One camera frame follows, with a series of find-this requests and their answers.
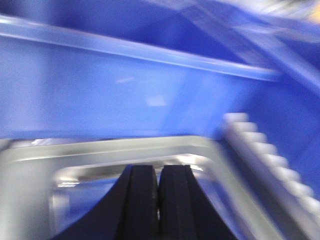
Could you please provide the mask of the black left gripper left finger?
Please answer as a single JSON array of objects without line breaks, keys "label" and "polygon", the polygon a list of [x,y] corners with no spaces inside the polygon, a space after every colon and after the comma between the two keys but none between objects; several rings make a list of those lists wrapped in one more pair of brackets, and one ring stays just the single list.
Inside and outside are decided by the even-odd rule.
[{"label": "black left gripper left finger", "polygon": [[55,240],[155,240],[158,183],[152,165],[127,165],[103,198]]}]

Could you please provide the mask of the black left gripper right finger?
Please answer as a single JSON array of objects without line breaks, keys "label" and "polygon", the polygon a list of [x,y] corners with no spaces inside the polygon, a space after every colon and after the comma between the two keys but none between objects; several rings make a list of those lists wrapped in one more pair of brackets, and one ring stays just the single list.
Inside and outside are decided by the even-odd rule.
[{"label": "black left gripper right finger", "polygon": [[236,240],[197,182],[190,165],[166,165],[159,182],[164,240]]}]

